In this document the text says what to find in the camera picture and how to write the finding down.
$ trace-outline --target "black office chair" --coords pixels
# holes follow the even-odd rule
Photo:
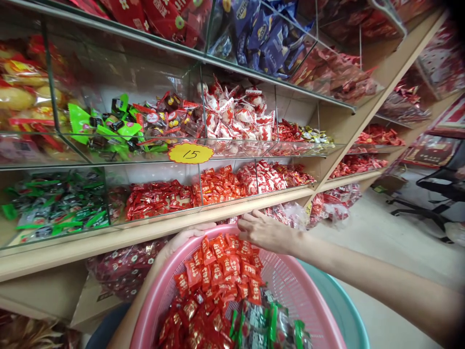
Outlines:
[[[391,212],[391,215],[400,216],[401,213],[420,215],[425,218],[432,219],[439,226],[439,228],[445,232],[446,229],[444,224],[450,222],[450,220],[443,217],[441,213],[449,209],[449,207],[451,207],[456,202],[465,202],[465,183],[455,177],[457,170],[463,166],[465,166],[465,140],[461,141],[455,154],[445,166],[441,167],[433,174],[423,177],[417,181],[417,185],[420,188],[437,192],[447,198],[446,200],[429,200],[430,203],[440,204],[445,201],[447,202],[432,210],[429,210],[399,199],[387,200],[386,202],[390,205],[393,203],[399,203],[410,208],[394,210]],[[444,179],[450,181],[450,184],[428,182],[427,179],[429,178]],[[447,237],[440,238],[440,240],[447,244],[453,243]]]

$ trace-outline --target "person's hand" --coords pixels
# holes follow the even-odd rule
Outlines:
[[[212,229],[216,227],[216,225],[217,224],[215,222],[201,223],[181,230],[175,237],[168,241],[165,247],[163,247],[158,254],[157,258],[160,257],[166,261],[178,248],[184,245],[187,240],[192,237],[205,235],[205,230]]]
[[[289,254],[292,250],[291,243],[295,241],[299,233],[298,230],[258,210],[243,215],[243,218],[237,222],[237,226],[241,230],[239,234],[241,240],[248,240],[254,245],[278,254]]]
[[[460,180],[465,180],[465,166],[459,168],[455,173],[455,176]]]

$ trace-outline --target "pink plastic basket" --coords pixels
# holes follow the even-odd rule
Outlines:
[[[226,233],[239,234],[239,229],[237,225],[225,224],[206,232],[209,239]],[[152,348],[171,301],[179,293],[173,276],[186,270],[184,262],[200,247],[202,239],[190,239],[166,262],[145,299],[132,337],[131,349]],[[312,337],[313,348],[346,349],[331,311],[299,262],[293,257],[265,250],[260,250],[259,256],[263,263],[263,281],[268,282],[268,288],[276,299],[289,308],[292,319],[304,321],[305,329]]]

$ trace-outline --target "yellow price label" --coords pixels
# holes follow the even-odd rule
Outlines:
[[[195,143],[176,144],[168,152],[171,161],[185,164],[198,164],[210,160],[215,152],[212,148]]]

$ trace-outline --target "white floor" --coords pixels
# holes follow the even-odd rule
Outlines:
[[[335,229],[320,224],[311,233],[463,291],[465,249],[446,245],[428,235],[427,231],[441,235],[439,228],[428,221],[390,215],[395,207],[387,205],[385,200],[384,195],[368,189],[351,208],[350,217],[343,226]],[[347,284],[341,284],[360,312],[371,348],[440,348],[380,302]]]

